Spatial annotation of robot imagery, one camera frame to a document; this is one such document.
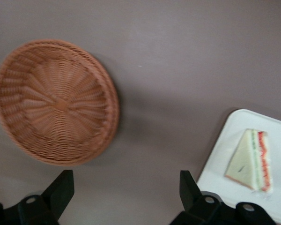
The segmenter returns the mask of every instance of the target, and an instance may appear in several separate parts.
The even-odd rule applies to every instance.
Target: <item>green filling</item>
[[[258,156],[257,156],[257,148],[256,148],[256,143],[255,143],[255,135],[254,135],[254,130],[251,130],[251,137],[252,137],[252,146],[253,146],[253,154],[254,154],[254,160],[255,160],[255,171],[256,171],[256,182],[258,184],[259,190],[261,190],[261,183],[260,183],[260,174],[259,170],[256,169],[258,166]]]

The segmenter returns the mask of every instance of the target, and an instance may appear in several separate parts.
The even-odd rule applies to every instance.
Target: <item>wicker basket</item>
[[[0,120],[30,156],[79,165],[104,151],[119,118],[118,97],[102,65],[61,40],[29,42],[0,67]]]

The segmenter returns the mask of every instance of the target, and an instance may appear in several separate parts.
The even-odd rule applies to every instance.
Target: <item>sandwich slice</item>
[[[255,129],[244,132],[225,176],[252,190],[273,191],[267,132]]]

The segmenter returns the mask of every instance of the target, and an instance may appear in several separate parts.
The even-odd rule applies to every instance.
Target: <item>gray surface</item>
[[[59,38],[107,68],[121,124],[74,167],[62,225],[168,224],[179,170],[197,178],[235,108],[281,120],[281,0],[0,0],[0,63],[18,45]],[[22,153],[0,126],[0,201],[45,189],[63,168]]]

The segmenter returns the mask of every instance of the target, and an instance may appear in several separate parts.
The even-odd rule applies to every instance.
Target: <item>white tray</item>
[[[247,187],[224,177],[231,156],[247,128],[268,132],[274,184],[274,192],[269,199],[256,196]],[[276,222],[281,223],[281,121],[249,110],[234,111],[224,125],[199,178],[198,186],[201,191],[218,194],[231,207],[235,207],[238,202],[256,203]]]

